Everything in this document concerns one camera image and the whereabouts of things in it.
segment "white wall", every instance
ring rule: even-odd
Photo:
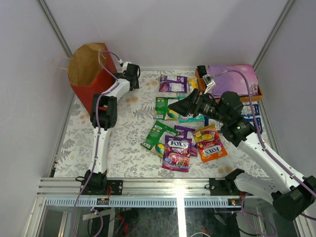
[[[257,70],[283,158],[306,176],[316,176],[315,12],[316,1],[296,1]]]
[[[35,0],[0,3],[0,235],[21,236],[47,175],[71,89],[63,50]]]
[[[46,0],[71,50],[103,41],[142,69],[253,64],[287,0]]]

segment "white floral tablecloth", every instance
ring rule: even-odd
[[[156,97],[176,97],[176,93],[158,91],[160,74],[195,75],[194,71],[142,72],[139,78],[140,89],[126,93],[118,102],[118,120],[109,142],[108,177],[221,178],[235,168],[243,169],[255,177],[266,177],[252,158],[235,148],[222,135],[227,156],[207,163],[202,163],[200,157],[191,157],[188,173],[163,169],[162,159],[140,145],[155,123],[153,115]],[[172,127],[179,124],[177,121],[162,122]],[[181,125],[198,128],[204,126],[204,122]],[[267,141],[264,125],[263,130],[263,138]],[[54,177],[83,176],[91,161],[92,147],[93,128],[89,114],[76,98]]]

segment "brown paper bag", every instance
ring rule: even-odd
[[[103,53],[99,62],[99,52],[103,50],[108,50],[104,43],[84,44],[75,51],[68,68],[62,68],[68,71],[70,85],[89,113],[93,95],[106,91],[115,82],[100,65],[112,73],[117,72],[109,53]]]

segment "brown box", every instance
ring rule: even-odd
[[[203,78],[199,78],[199,74],[198,74],[198,70],[196,69],[196,78],[197,78],[197,84],[198,84],[198,88],[200,90],[205,90],[206,89],[206,84],[203,80]],[[260,86],[258,86],[258,95],[253,95],[251,96],[252,101],[260,101],[263,98],[263,93],[260,89]],[[240,96],[240,101],[245,103],[245,102],[249,102],[249,96],[245,95],[245,96]]]

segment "purple snack package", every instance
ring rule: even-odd
[[[160,76],[160,92],[184,92],[187,93],[188,78],[182,76]]]
[[[194,136],[193,136],[195,129],[189,128],[189,127],[178,126],[178,125],[174,125],[174,129],[176,129],[178,131],[177,137],[183,137],[184,139],[192,139],[191,155],[193,155],[194,157],[197,157],[198,156],[198,147],[196,145],[196,142],[195,142]]]
[[[189,172],[192,139],[165,136],[162,167],[169,170]]]

